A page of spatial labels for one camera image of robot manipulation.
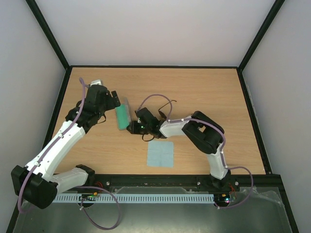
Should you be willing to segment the grey glasses case green lining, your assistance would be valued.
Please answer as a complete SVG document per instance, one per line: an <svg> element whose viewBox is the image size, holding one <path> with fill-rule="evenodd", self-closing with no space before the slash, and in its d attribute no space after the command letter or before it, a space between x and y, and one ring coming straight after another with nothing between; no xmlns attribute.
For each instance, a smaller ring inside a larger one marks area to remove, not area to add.
<svg viewBox="0 0 311 233"><path fill-rule="evenodd" d="M127 97L123 97L120 106L115 108L115 112L118 129L120 131L126 130L132 121L130 105Z"/></svg>

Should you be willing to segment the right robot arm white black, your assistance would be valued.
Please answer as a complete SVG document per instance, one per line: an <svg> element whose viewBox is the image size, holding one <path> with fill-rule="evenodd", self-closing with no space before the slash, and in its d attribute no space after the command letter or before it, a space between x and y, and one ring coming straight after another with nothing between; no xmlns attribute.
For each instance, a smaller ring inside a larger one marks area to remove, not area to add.
<svg viewBox="0 0 311 233"><path fill-rule="evenodd" d="M223 190L229 184L229 171L224 157L226 143L224 129L200 111L181 119L169 119L161 110L161 119L156 118L147 108L136 113L136 120L130 120L126 127L131 134L148 135L153 139L186 136L195 147L207 155L210 174L207 185Z"/></svg>

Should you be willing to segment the light blue cleaning cloth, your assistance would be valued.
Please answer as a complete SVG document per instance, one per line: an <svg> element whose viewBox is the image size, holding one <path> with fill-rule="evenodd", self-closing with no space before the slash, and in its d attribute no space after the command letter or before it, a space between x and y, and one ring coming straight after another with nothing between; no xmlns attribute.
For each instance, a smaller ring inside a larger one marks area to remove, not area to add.
<svg viewBox="0 0 311 233"><path fill-rule="evenodd" d="M147 150L147 166L169 167L174 165L174 144L169 141L150 141Z"/></svg>

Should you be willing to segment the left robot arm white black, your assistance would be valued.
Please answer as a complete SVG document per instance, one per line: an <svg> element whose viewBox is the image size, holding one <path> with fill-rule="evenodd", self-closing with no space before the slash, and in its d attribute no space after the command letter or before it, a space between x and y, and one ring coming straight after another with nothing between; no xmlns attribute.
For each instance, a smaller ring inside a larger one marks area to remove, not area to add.
<svg viewBox="0 0 311 233"><path fill-rule="evenodd" d="M77 165L70 171L55 174L60 162L71 148L84 137L105 112L120 106L116 91L110 92L100 83L83 89L82 100L71 109L61 128L45 148L26 166L16 166L11 177L18 208L23 200L44 209L56 195L77 186L92 186L95 171L85 165Z"/></svg>

